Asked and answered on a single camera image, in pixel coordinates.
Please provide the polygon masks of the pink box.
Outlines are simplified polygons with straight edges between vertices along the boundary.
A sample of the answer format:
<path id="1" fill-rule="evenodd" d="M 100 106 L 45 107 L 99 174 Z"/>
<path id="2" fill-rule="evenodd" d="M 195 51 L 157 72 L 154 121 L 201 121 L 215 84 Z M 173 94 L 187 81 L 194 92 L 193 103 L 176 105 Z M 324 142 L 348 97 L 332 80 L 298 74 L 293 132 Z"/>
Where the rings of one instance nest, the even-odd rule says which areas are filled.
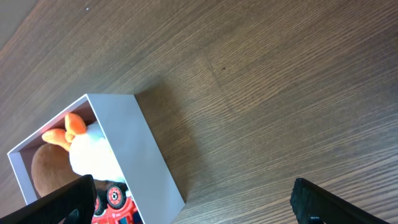
<path id="1" fill-rule="evenodd" d="M 26 204 L 40 198 L 30 167 L 42 133 L 64 125 L 67 113 L 97 121 L 145 224 L 172 223 L 185 205 L 134 95 L 84 94 L 12 148 L 7 156 Z"/>

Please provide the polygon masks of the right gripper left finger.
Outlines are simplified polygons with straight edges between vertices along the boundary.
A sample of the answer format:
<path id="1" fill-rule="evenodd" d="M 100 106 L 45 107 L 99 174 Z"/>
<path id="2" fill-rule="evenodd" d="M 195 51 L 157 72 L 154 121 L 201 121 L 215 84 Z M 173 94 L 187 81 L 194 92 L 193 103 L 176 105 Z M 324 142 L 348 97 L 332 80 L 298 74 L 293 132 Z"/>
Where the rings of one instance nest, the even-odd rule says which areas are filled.
<path id="1" fill-rule="evenodd" d="M 1 223 L 91 223 L 97 191 L 84 175 L 58 190 L 1 218 Z"/>

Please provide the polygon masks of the white duck plush toy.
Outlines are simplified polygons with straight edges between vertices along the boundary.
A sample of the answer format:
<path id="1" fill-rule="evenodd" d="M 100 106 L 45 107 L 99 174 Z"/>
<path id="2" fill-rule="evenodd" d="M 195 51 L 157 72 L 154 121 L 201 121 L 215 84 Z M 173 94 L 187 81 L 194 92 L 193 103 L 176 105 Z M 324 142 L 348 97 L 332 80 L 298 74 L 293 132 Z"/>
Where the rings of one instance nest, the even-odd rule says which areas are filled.
<path id="1" fill-rule="evenodd" d="M 90 174 L 95 180 L 125 183 L 121 167 L 99 122 L 87 125 L 75 113 L 66 114 L 64 121 L 63 129 L 49 129 L 42 134 L 42 139 L 68 152 L 72 170 L 79 175 Z"/>

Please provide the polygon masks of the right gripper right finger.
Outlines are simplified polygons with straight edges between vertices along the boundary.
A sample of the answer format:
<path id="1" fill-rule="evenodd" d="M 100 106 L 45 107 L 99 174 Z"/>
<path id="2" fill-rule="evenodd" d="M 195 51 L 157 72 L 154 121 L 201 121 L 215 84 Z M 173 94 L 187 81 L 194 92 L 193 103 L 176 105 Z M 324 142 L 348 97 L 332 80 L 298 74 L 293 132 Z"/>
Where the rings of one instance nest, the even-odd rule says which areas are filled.
<path id="1" fill-rule="evenodd" d="M 295 180 L 290 204 L 299 224 L 387 224 L 304 178 Z"/>

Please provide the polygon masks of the red toy car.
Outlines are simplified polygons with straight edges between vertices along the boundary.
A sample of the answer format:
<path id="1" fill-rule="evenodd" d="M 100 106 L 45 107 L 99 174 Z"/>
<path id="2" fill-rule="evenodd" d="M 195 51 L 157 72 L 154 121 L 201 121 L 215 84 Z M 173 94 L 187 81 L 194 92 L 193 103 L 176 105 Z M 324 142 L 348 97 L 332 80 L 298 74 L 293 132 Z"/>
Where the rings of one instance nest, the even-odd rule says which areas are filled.
<path id="1" fill-rule="evenodd" d="M 129 189 L 124 183 L 97 190 L 92 224 L 143 224 Z"/>

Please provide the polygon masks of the brown plush toy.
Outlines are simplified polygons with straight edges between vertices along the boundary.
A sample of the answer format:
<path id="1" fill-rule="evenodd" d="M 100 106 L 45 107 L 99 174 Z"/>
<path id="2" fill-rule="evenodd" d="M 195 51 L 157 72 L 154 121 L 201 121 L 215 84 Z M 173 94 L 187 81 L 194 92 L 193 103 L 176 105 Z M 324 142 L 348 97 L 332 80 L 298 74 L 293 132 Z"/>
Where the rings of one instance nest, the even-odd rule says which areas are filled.
<path id="1" fill-rule="evenodd" d="M 54 144 L 43 144 L 35 152 L 31 175 L 34 187 L 41 197 L 73 182 L 80 176 L 70 165 L 69 153 Z"/>

